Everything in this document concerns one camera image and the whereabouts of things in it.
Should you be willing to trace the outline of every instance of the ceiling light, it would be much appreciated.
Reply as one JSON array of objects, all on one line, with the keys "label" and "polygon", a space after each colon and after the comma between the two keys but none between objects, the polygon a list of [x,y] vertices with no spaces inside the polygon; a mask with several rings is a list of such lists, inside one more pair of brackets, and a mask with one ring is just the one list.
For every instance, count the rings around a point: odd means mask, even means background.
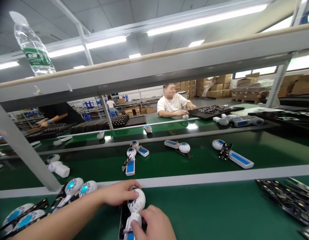
[{"label": "ceiling light", "polygon": [[18,62],[2,63],[2,64],[0,64],[0,70],[5,69],[5,68],[9,68],[9,67],[15,67],[15,66],[19,66]]},{"label": "ceiling light", "polygon": [[141,54],[140,53],[137,53],[137,54],[133,54],[133,55],[130,55],[129,58],[137,58],[137,57],[141,57]]},{"label": "ceiling light", "polygon": [[84,51],[84,47],[82,45],[79,45],[79,46],[75,46],[75,47],[69,47],[69,48],[64,48],[64,49],[61,49],[61,50],[49,52],[48,56],[50,58],[54,58],[54,57],[59,57],[59,56],[63,56],[63,55],[71,54],[71,53],[76,53],[76,52],[81,52],[81,51]]},{"label": "ceiling light", "polygon": [[261,12],[266,7],[267,7],[267,4],[258,5],[258,6],[254,6],[254,7],[242,8],[242,9],[235,10],[235,11],[225,12],[225,13],[221,13],[221,14],[208,16],[208,17],[197,18],[197,19],[193,19],[193,20],[189,20],[189,21],[171,24],[171,25],[159,27],[159,28],[156,28],[156,29],[151,29],[147,33],[148,33],[148,36],[153,36],[153,35],[156,35],[156,34],[172,32],[172,31],[176,31],[176,30],[180,30],[180,29],[189,28],[189,27],[195,27],[195,26],[199,26],[199,25],[203,25],[203,24],[207,24],[207,23],[213,23],[213,22],[217,22],[217,21],[221,21],[221,20],[225,20],[225,19],[229,19],[229,18],[234,18],[234,17],[239,17],[239,16],[251,14],[251,13]]},{"label": "ceiling light", "polygon": [[200,40],[200,41],[196,41],[196,42],[192,42],[189,47],[195,47],[195,46],[199,46],[204,42],[204,40]]},{"label": "ceiling light", "polygon": [[76,66],[76,67],[73,67],[74,69],[79,69],[79,68],[84,68],[85,66],[81,65],[81,66]]},{"label": "ceiling light", "polygon": [[127,40],[126,36],[117,36],[117,37],[113,37],[113,38],[107,38],[107,39],[103,39],[103,40],[100,40],[100,41],[87,43],[87,48],[93,49],[93,48],[97,48],[97,47],[108,46],[108,45],[112,45],[112,44],[116,44],[116,43],[125,42],[126,40]]}]

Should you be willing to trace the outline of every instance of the worker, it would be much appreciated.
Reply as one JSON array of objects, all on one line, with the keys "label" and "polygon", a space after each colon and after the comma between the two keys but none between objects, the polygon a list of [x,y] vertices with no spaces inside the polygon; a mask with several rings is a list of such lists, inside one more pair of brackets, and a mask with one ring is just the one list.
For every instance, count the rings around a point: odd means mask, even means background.
[{"label": "worker", "polygon": [[170,83],[163,86],[164,96],[159,99],[157,105],[157,113],[160,117],[176,117],[182,115],[189,115],[189,110],[197,108],[190,100],[182,97],[175,92],[175,84]]},{"label": "worker", "polygon": [[110,112],[117,112],[117,114],[119,115],[119,111],[113,107],[113,105],[116,106],[116,104],[114,101],[112,101],[112,98],[110,95],[108,95],[107,105],[108,105]]},{"label": "worker", "polygon": [[[118,182],[102,187],[60,210],[50,214],[40,221],[25,228],[11,240],[70,240],[89,222],[98,209],[108,204],[118,206],[139,196],[132,187],[141,188],[135,180]],[[136,240],[176,240],[169,218],[157,207],[150,205],[140,215],[147,222],[147,231],[144,233],[137,221],[132,221],[132,229]]]},{"label": "worker", "polygon": [[51,123],[83,123],[81,115],[68,103],[57,103],[39,107],[39,112],[45,119],[36,122],[40,128],[48,127]]}]

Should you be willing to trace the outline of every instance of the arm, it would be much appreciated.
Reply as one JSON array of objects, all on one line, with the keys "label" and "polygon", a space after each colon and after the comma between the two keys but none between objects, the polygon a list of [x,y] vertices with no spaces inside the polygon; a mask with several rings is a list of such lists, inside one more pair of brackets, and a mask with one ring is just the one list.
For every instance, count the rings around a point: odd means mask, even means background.
[{"label": "arm", "polygon": [[141,188],[135,180],[122,181],[90,193],[32,224],[12,237],[12,240],[71,240],[104,204],[117,206],[139,195],[132,186]]}]

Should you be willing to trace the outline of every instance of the conveyor belt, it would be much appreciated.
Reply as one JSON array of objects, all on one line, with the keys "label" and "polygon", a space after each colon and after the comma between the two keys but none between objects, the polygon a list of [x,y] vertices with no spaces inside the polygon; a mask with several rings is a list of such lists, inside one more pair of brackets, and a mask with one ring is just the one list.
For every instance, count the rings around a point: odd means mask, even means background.
[{"label": "conveyor belt", "polygon": [[[296,177],[309,185],[309,176]],[[260,196],[254,181],[143,189],[146,207],[159,207],[170,219],[179,240],[304,240],[304,227]],[[55,195],[0,199],[0,223],[15,208]],[[120,209],[103,206],[75,240],[113,240],[119,232]]]}]

